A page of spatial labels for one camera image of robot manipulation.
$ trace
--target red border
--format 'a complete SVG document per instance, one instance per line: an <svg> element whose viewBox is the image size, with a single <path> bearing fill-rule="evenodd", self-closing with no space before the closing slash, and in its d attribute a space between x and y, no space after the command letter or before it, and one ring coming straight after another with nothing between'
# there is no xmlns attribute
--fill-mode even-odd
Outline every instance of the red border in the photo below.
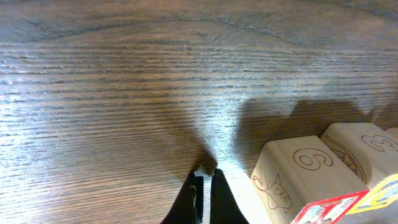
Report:
<svg viewBox="0 0 398 224"><path fill-rule="evenodd" d="M325 200L319 200L319 201L316 201L316 202L309 203L306 206L304 206L304 208L296 216L296 218L292 221L291 224L297 224L300 221L300 219L304 216L304 214L308 211L308 209L310 209L310 207L312 207L314 205L322 205L322 204L334 202L334 201L337 201L337 200L343 200L345 198L358 196L358 198L344 212L342 212L340 214L340 216L337 217L337 219L335 221L331 222L330 224L336 223L340 218L343 217L343 215L345 213L347 213L356 203L358 203L359 200L361 200L368 192L369 192L369 189L362 190L360 192L355 192L355 193L351 193L351 194L341 195L341 196L337 196L337 197L334 197L334 198L328 198L328 199L325 199Z"/></svg>

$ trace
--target dark wood grain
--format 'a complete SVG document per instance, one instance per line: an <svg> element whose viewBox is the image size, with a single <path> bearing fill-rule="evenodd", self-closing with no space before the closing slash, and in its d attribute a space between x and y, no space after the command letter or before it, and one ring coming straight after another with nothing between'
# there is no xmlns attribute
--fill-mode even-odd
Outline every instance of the dark wood grain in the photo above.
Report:
<svg viewBox="0 0 398 224"><path fill-rule="evenodd" d="M397 7L0 2L0 222L159 223L188 171L217 164L261 223L248 176L266 141L398 126ZM343 222L395 223L394 206Z"/></svg>

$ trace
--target number block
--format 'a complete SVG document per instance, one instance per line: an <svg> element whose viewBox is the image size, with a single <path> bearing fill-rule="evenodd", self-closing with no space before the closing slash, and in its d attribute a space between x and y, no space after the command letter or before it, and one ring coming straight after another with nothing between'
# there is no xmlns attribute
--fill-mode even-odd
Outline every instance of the number block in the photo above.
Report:
<svg viewBox="0 0 398 224"><path fill-rule="evenodd" d="M347 214L383 208L398 198L398 143L372 123L335 123L321 140L371 191Z"/></svg>
<svg viewBox="0 0 398 224"><path fill-rule="evenodd" d="M267 142L251 180L273 223L335 223L369 192L316 136Z"/></svg>
<svg viewBox="0 0 398 224"><path fill-rule="evenodd" d="M398 128L389 128L386 132L398 139Z"/></svg>

